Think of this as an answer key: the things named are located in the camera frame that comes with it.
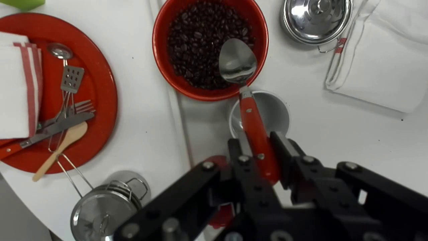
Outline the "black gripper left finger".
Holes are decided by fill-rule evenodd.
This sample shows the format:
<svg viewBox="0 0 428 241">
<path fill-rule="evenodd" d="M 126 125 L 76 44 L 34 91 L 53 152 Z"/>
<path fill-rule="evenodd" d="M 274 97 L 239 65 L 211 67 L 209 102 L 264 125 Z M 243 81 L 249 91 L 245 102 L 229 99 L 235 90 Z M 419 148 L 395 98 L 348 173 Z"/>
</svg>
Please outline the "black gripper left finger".
<svg viewBox="0 0 428 241">
<path fill-rule="evenodd" d="M 256 160 L 245 156 L 239 140 L 228 141 L 229 160 L 197 165 L 171 188 L 126 220 L 114 241 L 193 241 L 224 204 L 239 213 L 216 241 L 252 241 L 282 209 L 274 188 L 263 180 Z"/>
</svg>

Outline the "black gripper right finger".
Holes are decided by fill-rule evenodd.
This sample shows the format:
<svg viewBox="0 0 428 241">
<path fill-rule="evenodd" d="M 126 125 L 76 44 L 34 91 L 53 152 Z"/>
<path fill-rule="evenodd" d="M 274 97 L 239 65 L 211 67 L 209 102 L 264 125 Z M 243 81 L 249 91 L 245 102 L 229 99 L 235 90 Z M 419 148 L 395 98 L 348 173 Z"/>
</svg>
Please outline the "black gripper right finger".
<svg viewBox="0 0 428 241">
<path fill-rule="evenodd" d="M 312 202 L 343 228 L 343 239 L 427 241 L 427 196 L 355 162 L 326 168 L 282 133 L 274 131 L 271 142 L 292 204 Z"/>
</svg>

